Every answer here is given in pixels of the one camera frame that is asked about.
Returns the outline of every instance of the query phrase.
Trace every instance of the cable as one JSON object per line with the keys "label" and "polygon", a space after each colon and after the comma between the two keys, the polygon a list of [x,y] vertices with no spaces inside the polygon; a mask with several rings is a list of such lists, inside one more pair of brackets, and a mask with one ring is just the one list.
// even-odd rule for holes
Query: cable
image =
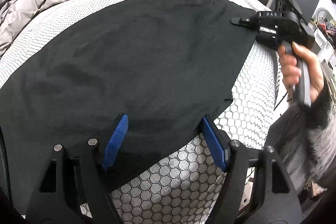
{"label": "cable", "polygon": [[281,102],[283,101],[283,99],[287,96],[288,92],[286,92],[286,94],[282,97],[282,99],[280,100],[280,102],[278,102],[278,104],[275,106],[274,110],[277,109],[277,107],[281,104]]}

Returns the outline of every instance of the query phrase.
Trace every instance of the hexagon pattern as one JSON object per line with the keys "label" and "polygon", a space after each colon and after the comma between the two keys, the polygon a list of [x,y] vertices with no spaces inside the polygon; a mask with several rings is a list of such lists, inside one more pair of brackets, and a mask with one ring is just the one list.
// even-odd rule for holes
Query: hexagon pattern
{"label": "hexagon pattern", "polygon": [[[255,43],[232,88],[233,103],[215,119],[217,128],[247,147],[261,149],[273,113],[279,73],[277,55]],[[247,172],[246,182],[253,170]],[[125,224],[203,224],[222,188],[202,134],[112,192]],[[81,206],[90,216],[87,205]]]}

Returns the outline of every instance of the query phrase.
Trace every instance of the finger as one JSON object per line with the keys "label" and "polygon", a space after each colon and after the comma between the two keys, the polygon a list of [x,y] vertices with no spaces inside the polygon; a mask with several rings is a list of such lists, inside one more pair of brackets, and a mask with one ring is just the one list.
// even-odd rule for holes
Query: finger
{"label": "finger", "polygon": [[298,45],[297,43],[293,42],[293,50],[297,56],[304,59],[308,66],[316,66],[319,65],[319,59],[315,53],[311,50],[307,49],[305,46]]}
{"label": "finger", "polygon": [[285,85],[285,87],[293,86],[299,83],[299,77],[298,76],[287,76],[283,78],[282,82]]}
{"label": "finger", "polygon": [[279,62],[281,64],[281,66],[286,66],[286,65],[296,66],[296,64],[297,64],[296,58],[292,55],[289,55],[289,54],[285,54],[285,55],[280,56]]}
{"label": "finger", "polygon": [[286,49],[284,45],[280,45],[280,47],[278,48],[278,54],[279,56],[282,56],[286,53]]}
{"label": "finger", "polygon": [[301,77],[301,69],[298,68],[297,66],[293,65],[286,65],[281,67],[281,72],[283,74],[283,77],[286,76],[298,76]]}

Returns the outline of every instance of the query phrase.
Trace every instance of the person's right hand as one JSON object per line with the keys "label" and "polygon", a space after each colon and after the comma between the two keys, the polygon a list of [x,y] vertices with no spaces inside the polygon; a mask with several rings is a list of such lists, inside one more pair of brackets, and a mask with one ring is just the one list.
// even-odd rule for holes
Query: person's right hand
{"label": "person's right hand", "polygon": [[[308,64],[310,76],[310,99],[313,103],[324,87],[323,72],[316,54],[304,46],[293,42],[293,50],[298,57],[301,57]],[[294,56],[286,54],[286,49],[281,45],[278,49],[281,72],[283,74],[283,83],[290,95],[292,95],[292,86],[298,84],[301,77],[301,70],[296,66],[297,60]]]}

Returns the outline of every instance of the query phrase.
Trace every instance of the white wall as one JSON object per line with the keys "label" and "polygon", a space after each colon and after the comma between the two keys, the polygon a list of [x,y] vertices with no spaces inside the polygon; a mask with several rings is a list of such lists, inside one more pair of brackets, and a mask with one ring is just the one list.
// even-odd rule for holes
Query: white wall
{"label": "white wall", "polygon": [[336,5],[331,0],[320,0],[315,9],[314,15],[319,8],[325,8],[336,20]]}

